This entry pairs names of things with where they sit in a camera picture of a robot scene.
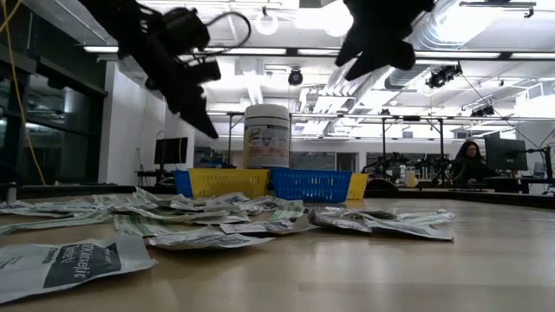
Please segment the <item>black computer monitor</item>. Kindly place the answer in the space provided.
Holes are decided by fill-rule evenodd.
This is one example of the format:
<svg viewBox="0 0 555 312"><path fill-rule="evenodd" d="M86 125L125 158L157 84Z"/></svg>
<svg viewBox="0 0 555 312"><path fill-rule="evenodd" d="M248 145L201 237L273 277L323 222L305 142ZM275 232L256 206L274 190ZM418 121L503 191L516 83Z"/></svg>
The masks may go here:
<svg viewBox="0 0 555 312"><path fill-rule="evenodd" d="M486 164L495 171L527 171L526 143L523 140L486 138Z"/></svg>
<svg viewBox="0 0 555 312"><path fill-rule="evenodd" d="M185 164L187 144L187 137L156 140L154 163L157 165Z"/></svg>

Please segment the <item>black aluminium table frame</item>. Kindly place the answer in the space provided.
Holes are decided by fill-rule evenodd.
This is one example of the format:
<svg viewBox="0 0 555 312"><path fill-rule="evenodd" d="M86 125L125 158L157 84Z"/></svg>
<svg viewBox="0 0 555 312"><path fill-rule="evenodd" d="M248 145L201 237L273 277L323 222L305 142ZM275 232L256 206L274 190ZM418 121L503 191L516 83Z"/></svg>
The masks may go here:
<svg viewBox="0 0 555 312"><path fill-rule="evenodd" d="M108 193L132 193L134 186L125 185L65 185L65 186L17 186L16 199L56 198L86 196ZM495 205L514 205L555 210L555 195L530 195L502 192L459 192L447 189L401 189L391 191L366 191L365 198L394 199L449 199L487 203Z"/></svg>

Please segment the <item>background robot arms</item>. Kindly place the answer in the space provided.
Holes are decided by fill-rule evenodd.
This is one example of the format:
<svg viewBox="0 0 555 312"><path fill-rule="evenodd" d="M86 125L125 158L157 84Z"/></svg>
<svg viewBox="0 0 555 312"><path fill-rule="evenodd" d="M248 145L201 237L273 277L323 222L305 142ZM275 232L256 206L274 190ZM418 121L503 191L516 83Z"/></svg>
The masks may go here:
<svg viewBox="0 0 555 312"><path fill-rule="evenodd" d="M408 186L414 176L424 187L450 184L450 168L453 161L446 154L434 153L367 153L367 164L361 173L371 178L386 179L398 185Z"/></svg>

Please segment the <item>black ceiling track light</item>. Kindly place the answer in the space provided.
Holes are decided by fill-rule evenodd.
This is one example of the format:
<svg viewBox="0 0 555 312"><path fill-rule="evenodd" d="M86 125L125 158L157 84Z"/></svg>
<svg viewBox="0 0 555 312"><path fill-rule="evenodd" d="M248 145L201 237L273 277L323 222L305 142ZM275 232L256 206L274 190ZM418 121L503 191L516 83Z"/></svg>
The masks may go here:
<svg viewBox="0 0 555 312"><path fill-rule="evenodd" d="M489 9L512 9L526 10L524 18L534 15L537 3L534 1L515 1L515 0L480 0L480 1L460 1L460 7L468 8L489 8Z"/></svg>

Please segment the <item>silver ceiling duct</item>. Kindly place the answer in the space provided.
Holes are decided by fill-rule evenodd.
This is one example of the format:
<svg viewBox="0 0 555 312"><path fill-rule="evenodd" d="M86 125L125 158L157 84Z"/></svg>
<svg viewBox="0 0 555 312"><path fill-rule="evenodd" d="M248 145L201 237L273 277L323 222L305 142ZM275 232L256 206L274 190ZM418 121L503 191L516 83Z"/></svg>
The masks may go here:
<svg viewBox="0 0 555 312"><path fill-rule="evenodd" d="M415 26L409 37L415 50L458 50L484 31L497 18L497 13L485 6L472 7L463 3L488 3L494 0L437 0L434 9ZM403 89L432 66L451 66L456 62L419 60L409 71L395 69L384 82L385 88Z"/></svg>

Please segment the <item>person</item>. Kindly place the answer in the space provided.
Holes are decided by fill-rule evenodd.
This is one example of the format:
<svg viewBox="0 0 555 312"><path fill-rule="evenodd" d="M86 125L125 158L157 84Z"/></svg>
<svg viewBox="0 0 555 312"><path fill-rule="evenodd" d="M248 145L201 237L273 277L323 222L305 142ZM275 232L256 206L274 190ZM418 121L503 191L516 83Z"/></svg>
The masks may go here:
<svg viewBox="0 0 555 312"><path fill-rule="evenodd" d="M451 166L453 182L457 186L467 186L469 183L482 181L490 177L485 158L480 153L479 146L467 140L458 151Z"/></svg>

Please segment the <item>white disinfecting wipes canister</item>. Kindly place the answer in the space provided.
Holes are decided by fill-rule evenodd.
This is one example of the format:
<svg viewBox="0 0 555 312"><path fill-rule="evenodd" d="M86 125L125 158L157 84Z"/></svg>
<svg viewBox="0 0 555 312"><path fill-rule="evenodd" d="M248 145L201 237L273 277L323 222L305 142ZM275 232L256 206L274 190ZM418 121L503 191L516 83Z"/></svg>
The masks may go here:
<svg viewBox="0 0 555 312"><path fill-rule="evenodd" d="M289 168L291 118L287 107L257 104L245 110L245 168Z"/></svg>

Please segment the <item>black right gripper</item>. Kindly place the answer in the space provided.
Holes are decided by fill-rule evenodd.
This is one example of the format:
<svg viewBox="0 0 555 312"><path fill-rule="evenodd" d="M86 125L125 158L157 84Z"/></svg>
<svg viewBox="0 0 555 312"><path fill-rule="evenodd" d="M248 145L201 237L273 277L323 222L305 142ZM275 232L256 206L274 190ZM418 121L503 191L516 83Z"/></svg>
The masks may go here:
<svg viewBox="0 0 555 312"><path fill-rule="evenodd" d="M376 69L392 66L411 69L415 65L413 45L406 38L413 22L434 8L434 0L344 0L353 23L335 64L340 67L356 56L345 79L353 81Z"/></svg>

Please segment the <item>black metal stand frame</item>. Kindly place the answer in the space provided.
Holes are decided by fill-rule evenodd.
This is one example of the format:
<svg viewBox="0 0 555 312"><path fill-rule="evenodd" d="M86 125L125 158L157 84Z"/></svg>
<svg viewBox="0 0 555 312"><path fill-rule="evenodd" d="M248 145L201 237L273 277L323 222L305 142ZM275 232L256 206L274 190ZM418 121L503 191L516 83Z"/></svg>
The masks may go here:
<svg viewBox="0 0 555 312"><path fill-rule="evenodd" d="M440 164L446 160L445 147L444 147L444 120L446 117L434 117L434 116L420 116L420 115L382 115L379 120L382 124L382 156L385 157L387 153L386 147L386 123L388 120L393 122L397 121L408 121L408 122L419 122L426 121L436 132L440 134Z"/></svg>

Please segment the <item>blue plastic basket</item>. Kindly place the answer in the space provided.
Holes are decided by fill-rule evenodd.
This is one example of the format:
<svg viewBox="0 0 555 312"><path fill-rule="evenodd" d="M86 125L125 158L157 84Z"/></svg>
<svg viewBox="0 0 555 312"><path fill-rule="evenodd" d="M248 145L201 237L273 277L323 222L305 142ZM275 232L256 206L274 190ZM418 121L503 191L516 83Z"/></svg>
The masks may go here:
<svg viewBox="0 0 555 312"><path fill-rule="evenodd" d="M270 175L278 198L335 204L346 200L352 172L276 168Z"/></svg>
<svg viewBox="0 0 555 312"><path fill-rule="evenodd" d="M189 172L183 170L175 170L173 172L173 177L176 192L185 196L186 198L191 198L193 196L193 190L191 186Z"/></svg>

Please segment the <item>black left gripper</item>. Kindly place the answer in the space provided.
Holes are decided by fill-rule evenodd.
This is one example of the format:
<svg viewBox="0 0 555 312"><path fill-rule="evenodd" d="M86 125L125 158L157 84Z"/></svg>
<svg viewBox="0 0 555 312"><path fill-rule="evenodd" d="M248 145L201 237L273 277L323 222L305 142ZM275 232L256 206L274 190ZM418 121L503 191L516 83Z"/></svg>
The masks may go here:
<svg viewBox="0 0 555 312"><path fill-rule="evenodd" d="M221 78L218 62L197 58L194 65L178 62L177 73L164 77L161 85L147 77L145 87L160 92L172 113L211 139L219 137L206 111L206 96L202 84Z"/></svg>

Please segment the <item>yellow plastic basket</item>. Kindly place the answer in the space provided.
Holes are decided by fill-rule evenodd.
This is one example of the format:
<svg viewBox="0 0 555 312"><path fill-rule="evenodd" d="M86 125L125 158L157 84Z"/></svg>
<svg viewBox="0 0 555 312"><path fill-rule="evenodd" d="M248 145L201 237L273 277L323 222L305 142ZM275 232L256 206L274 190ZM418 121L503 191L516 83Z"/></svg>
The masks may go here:
<svg viewBox="0 0 555 312"><path fill-rule="evenodd" d="M204 198L241 192L247 198L266 195L270 171L265 169L190 169L193 196Z"/></svg>
<svg viewBox="0 0 555 312"><path fill-rule="evenodd" d="M353 173L349 182L347 200L362 200L368 184L367 173Z"/></svg>

